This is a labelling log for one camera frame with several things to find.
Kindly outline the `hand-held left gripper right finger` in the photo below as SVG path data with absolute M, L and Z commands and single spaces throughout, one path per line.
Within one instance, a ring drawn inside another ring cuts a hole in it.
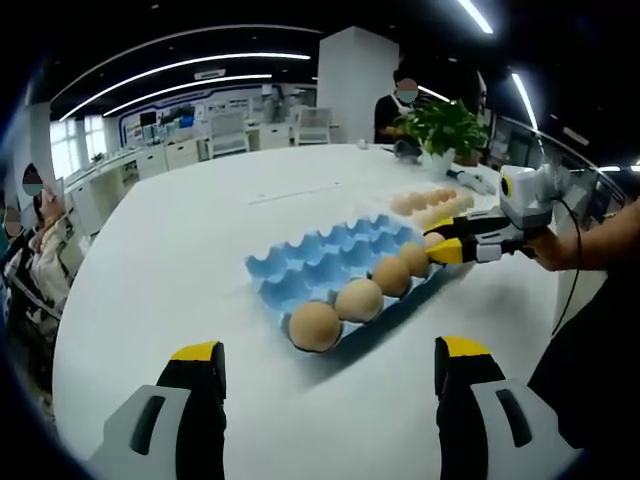
M 556 412 L 508 379 L 480 343 L 435 339 L 442 479 L 569 479 L 583 451 L 561 436 Z

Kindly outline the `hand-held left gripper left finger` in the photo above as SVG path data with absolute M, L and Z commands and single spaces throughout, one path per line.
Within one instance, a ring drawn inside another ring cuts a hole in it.
M 174 353 L 105 421 L 88 460 L 97 479 L 223 479 L 227 426 L 224 344 Z

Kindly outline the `person's right hand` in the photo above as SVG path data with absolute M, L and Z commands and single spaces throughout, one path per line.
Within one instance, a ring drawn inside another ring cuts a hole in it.
M 527 240 L 524 248 L 530 250 L 531 257 L 547 271 L 561 271 L 571 267 L 571 246 L 567 246 L 549 228 Z

